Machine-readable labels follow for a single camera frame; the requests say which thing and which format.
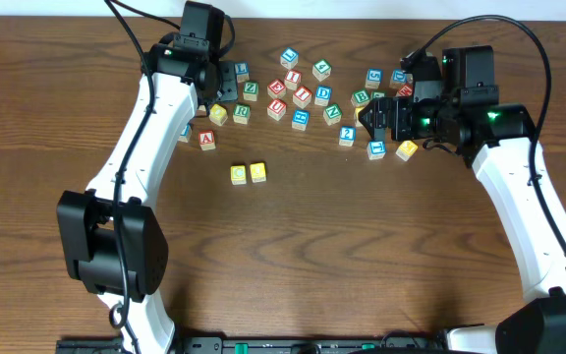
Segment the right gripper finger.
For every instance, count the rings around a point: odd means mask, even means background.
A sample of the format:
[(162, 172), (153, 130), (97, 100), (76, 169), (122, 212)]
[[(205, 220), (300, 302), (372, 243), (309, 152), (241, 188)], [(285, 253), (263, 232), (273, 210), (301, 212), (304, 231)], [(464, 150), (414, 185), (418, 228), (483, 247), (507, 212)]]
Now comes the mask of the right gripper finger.
[(361, 118), (360, 122), (368, 131), (373, 141), (384, 142), (386, 140), (387, 123), (385, 118)]
[(386, 116), (386, 111), (389, 108), (389, 98), (386, 96), (373, 98), (364, 108), (358, 113), (359, 120), (374, 120), (383, 119)]

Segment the green R block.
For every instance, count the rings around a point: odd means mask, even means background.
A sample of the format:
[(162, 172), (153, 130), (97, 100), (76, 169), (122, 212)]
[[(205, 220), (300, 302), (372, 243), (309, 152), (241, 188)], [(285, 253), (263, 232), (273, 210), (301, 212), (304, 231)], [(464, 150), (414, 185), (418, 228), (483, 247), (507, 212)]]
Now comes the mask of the green R block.
[(247, 125), (251, 117), (251, 108), (246, 104), (238, 103), (233, 110), (233, 121), (236, 124)]

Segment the blue L block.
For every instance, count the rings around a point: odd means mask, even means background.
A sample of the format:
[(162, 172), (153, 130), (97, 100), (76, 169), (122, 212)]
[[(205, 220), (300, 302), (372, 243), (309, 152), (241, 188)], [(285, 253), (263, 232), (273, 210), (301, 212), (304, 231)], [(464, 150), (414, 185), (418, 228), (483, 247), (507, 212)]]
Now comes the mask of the blue L block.
[(235, 64), (235, 73), (238, 83), (246, 82), (250, 79), (250, 68), (247, 62), (238, 62)]

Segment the yellow C block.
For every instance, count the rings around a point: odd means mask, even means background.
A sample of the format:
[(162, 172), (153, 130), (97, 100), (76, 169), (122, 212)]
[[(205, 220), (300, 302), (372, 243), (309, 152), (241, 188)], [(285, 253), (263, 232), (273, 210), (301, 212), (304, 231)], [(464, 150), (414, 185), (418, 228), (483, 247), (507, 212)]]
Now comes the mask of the yellow C block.
[(233, 165), (230, 167), (230, 178), (233, 185), (245, 185), (247, 183), (247, 170), (245, 165)]

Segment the yellow O block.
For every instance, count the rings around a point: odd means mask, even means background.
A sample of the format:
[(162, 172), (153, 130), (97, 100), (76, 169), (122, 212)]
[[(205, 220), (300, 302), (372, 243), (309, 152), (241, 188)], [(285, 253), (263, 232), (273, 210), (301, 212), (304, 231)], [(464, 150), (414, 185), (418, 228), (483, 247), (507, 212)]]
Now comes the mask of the yellow O block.
[(267, 180), (267, 172), (264, 162), (252, 163), (250, 165), (250, 173), (253, 183), (265, 182)]

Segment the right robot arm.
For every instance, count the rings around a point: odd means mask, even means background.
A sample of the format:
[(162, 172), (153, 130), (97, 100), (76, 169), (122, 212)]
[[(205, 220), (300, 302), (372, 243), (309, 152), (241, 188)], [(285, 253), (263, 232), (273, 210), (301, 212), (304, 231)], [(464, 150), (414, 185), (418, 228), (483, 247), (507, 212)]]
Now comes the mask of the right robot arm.
[(411, 69), (410, 96), (373, 99), (358, 114), (371, 150), (386, 138), (449, 144), (481, 182), (520, 272), (525, 307), (497, 325), (444, 331), (450, 351), (566, 353), (566, 212), (524, 105), (502, 104), (490, 46), (446, 49)]

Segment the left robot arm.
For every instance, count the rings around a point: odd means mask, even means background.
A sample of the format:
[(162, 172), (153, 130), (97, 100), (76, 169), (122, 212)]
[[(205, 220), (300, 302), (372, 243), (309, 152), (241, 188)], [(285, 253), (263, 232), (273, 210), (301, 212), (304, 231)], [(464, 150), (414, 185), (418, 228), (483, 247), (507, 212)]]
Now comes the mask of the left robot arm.
[(116, 146), (82, 192), (56, 207), (67, 273), (108, 307), (114, 339), (63, 339), (59, 353), (169, 353), (176, 326), (159, 291), (168, 243), (154, 214), (181, 133), (200, 108), (238, 98), (235, 64), (225, 60), (233, 26), (222, 10), (188, 1), (182, 21), (138, 52), (141, 80)]

